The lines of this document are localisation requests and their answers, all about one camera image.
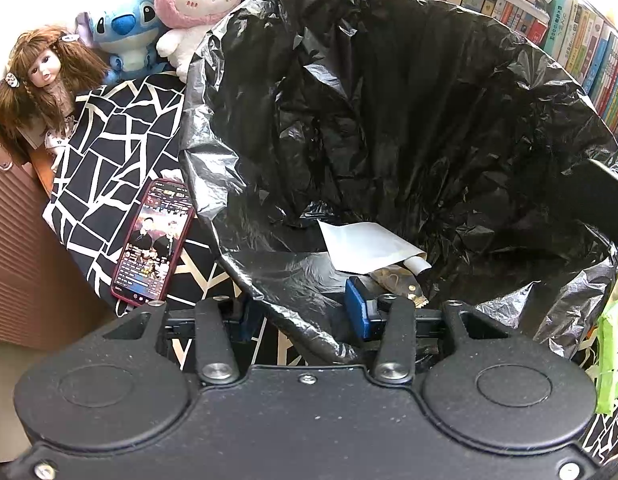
white paper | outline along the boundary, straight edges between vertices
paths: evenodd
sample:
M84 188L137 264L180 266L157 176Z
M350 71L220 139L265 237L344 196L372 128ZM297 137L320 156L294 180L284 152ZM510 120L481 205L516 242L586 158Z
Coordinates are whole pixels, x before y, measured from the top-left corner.
M318 221L336 270L368 274L412 256L427 254L374 222L333 226Z

doll's brown hair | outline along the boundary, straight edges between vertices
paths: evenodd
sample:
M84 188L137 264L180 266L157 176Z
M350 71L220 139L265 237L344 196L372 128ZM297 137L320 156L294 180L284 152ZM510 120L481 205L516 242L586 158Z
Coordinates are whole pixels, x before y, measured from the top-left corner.
M102 84L108 67L80 40L63 41L67 30L47 26L20 35L10 54L10 72L19 85L9 86L0 82L0 124L10 136L15 137L19 128L30 126L36 115L56 131L65 127L63 117L54 97L43 88L35 86L29 78L33 62L45 50L51 49L60 60L60 78L71 94L94 89Z

red phone case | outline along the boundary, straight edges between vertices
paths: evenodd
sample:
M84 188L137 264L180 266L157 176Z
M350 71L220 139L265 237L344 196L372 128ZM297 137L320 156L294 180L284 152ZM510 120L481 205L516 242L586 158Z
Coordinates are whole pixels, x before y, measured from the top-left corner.
M168 178L157 178L157 179L151 181L151 184L149 184L149 186L147 187L147 190L145 191L145 194L143 195L143 198L140 201L140 206L138 206L138 211L136 211L134 219L131 221L131 225L129 226L129 231L127 232L127 236L125 236L125 241L122 244L122 248L123 249L125 247L127 247L127 244L129 242L129 237L131 237L131 233L133 232L134 226L136 225L136 220L138 219L138 216L140 215L140 212L142 211L143 205L145 204L145 199L147 198L147 195L151 191L152 186L156 182L167 182L169 184L182 184L182 182L179 182L177 180L170 180ZM169 266L169 272L167 273L167 275L164 278L163 290L161 290L160 297L157 298L158 300L164 300L164 298L167 296L167 285L169 285L169 280L171 279L171 276L172 276L174 270L176 270L176 265L175 264L178 262L178 258L180 257L180 251L182 250L182 245L183 245L183 243L185 241L185 235L187 234L187 231L189 230L189 224L191 224L191 219L192 218L193 218L193 207L190 208L189 212L187 213L187 221L185 222L185 225L182 228L182 234L180 235L180 238L178 240L178 244L176 245L176 248L173 251L173 262L174 262L174 265L170 265ZM122 254L123 254L123 251L121 250L120 251L120 257L118 258L118 263L116 264L116 269L113 272L112 286L110 286L110 291L112 292L112 295L114 297L118 298L119 300L126 301L127 303L132 304L134 306L143 306L145 303L138 303L137 301L131 300L130 298L125 298L124 296L121 296L120 294L118 294L118 292L113 290L114 284L116 282L116 277L118 276L118 270L120 269L120 264L122 263Z

stuffed animal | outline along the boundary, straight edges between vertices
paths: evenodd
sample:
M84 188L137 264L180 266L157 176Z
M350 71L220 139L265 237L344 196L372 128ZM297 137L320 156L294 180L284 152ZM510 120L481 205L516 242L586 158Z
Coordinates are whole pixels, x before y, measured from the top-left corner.
M80 17L78 22L83 37ZM89 14L88 30L85 43L111 54L105 84L159 73L167 65L156 61L155 42L166 27L155 13L154 0L116 0L111 9Z
M158 17L173 28L162 36L156 48L169 59L180 80L187 81L187 70L200 41L217 22L241 0L154 0Z

metal screw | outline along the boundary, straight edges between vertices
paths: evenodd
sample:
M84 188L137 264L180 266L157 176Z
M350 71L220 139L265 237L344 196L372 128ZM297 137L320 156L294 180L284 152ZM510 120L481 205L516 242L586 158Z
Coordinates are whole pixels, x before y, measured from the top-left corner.
M202 374L209 379L222 381L231 377L233 370L226 363L210 363L202 368Z
M409 373L408 370L404 369L404 366L393 362L382 363L376 368L376 372L380 377L388 380L404 379Z
M315 384L318 380L318 377L311 374L302 374L298 377L298 381L302 384Z
M39 462L33 468L35 474L40 480L54 480L56 478L56 470L47 462Z
M560 480L576 480L580 476L580 466L575 462L567 462L558 473Z

